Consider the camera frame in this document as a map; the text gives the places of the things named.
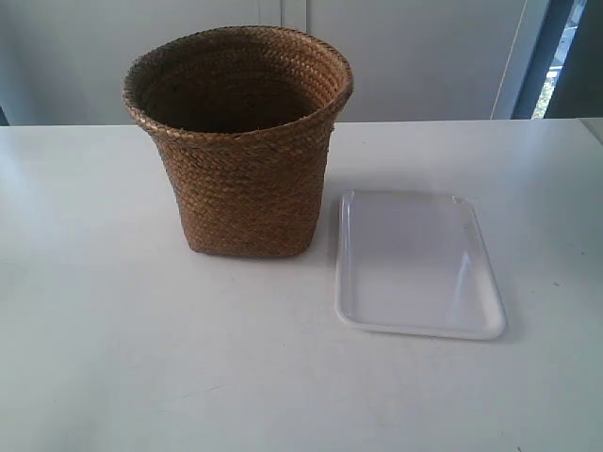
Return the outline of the brown woven basket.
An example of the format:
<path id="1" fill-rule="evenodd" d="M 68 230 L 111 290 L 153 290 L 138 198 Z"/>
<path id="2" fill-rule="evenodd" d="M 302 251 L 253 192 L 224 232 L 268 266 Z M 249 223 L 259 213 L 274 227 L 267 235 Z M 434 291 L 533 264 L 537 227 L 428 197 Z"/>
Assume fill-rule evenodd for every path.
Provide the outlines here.
<path id="1" fill-rule="evenodd" d="M 275 258 L 312 242 L 331 134 L 352 92 L 350 63 L 331 44 L 242 25 L 140 56 L 122 97 L 158 150 L 189 247 Z"/>

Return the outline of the white rectangular plastic tray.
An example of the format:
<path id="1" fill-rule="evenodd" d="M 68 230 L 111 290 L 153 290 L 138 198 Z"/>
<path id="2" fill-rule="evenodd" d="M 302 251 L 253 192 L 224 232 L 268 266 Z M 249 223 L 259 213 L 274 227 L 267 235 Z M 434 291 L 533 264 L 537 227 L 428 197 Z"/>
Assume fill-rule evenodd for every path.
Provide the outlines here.
<path id="1" fill-rule="evenodd" d="M 361 331 L 489 341 L 507 326 L 473 206 L 452 194 L 346 192 L 334 308 Z"/>

